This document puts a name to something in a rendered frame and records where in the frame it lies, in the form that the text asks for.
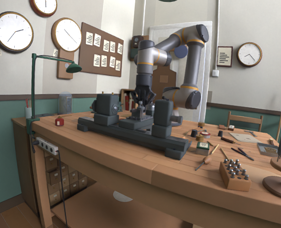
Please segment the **power strip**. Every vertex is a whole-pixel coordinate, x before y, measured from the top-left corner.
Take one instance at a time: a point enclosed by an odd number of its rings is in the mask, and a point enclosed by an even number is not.
[[[44,140],[40,137],[36,137],[36,140],[39,141],[39,145],[42,149],[46,150],[47,152],[58,155],[58,147],[53,145],[52,143],[48,142],[47,140]]]

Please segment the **chair backrest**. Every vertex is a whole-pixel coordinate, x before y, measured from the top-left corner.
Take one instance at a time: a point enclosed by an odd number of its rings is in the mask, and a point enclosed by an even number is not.
[[[239,116],[239,115],[231,115],[231,112],[229,111],[228,120],[227,120],[227,127],[229,127],[229,122],[231,120],[242,121],[242,122],[253,123],[253,124],[254,123],[259,124],[259,132],[260,132],[261,128],[262,128],[262,123],[263,123],[263,116],[261,115],[261,118],[257,119],[257,118]]]

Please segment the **wooden table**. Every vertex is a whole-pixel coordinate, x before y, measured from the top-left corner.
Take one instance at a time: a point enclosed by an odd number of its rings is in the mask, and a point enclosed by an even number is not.
[[[206,124],[211,133],[212,144],[220,144],[212,155],[213,161],[195,171],[203,155],[194,153],[197,142],[193,141],[182,160],[164,156],[164,152],[152,150],[126,141],[91,131],[77,130],[79,117],[92,117],[91,112],[75,113],[64,117],[63,127],[55,126],[55,116],[40,118],[32,124],[36,137],[42,137],[57,145],[62,162],[78,169],[104,186],[116,190],[134,200],[174,217],[205,228],[281,228],[281,198],[269,193],[262,185],[266,176],[281,176],[270,165],[270,157],[260,155],[255,143],[241,142],[244,151],[254,161],[232,151],[235,145],[221,141],[217,136],[218,126]],[[183,121],[172,128],[172,136],[197,128],[197,123]],[[224,130],[224,137],[233,139],[230,131]],[[236,129],[235,133],[246,133]],[[268,143],[267,133],[255,132],[257,139]],[[219,173],[219,163],[225,156],[239,159],[252,180],[249,192],[227,190]],[[49,200],[47,195],[43,151],[36,148],[32,154],[33,172],[37,188],[37,200],[43,227],[51,226]]]

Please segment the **white pipe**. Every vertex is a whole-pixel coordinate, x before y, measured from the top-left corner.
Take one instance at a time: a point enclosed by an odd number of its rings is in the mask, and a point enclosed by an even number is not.
[[[218,36],[219,36],[219,28],[220,28],[220,1],[218,0],[217,7],[217,34],[216,34],[216,53],[215,53],[215,69],[217,69],[217,47],[218,47]]]
[[[141,35],[144,35],[144,27],[145,27],[145,12],[146,12],[146,0],[144,0],[144,13],[142,15],[142,30]]]

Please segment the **wooden framed clock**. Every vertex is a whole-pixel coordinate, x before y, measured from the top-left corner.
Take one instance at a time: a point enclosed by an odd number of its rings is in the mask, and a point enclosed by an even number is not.
[[[259,45],[248,42],[240,46],[237,51],[237,59],[242,66],[254,67],[262,59],[262,50]]]
[[[58,57],[74,60],[74,53],[79,49],[83,40],[78,24],[70,18],[61,18],[52,26],[51,37],[58,48]],[[73,74],[66,72],[68,66],[68,63],[58,61],[57,78],[73,78]]]
[[[11,11],[0,14],[0,48],[20,53],[31,46],[33,37],[32,25],[24,16]]]
[[[30,5],[35,13],[46,18],[57,10],[57,0],[30,0]]]

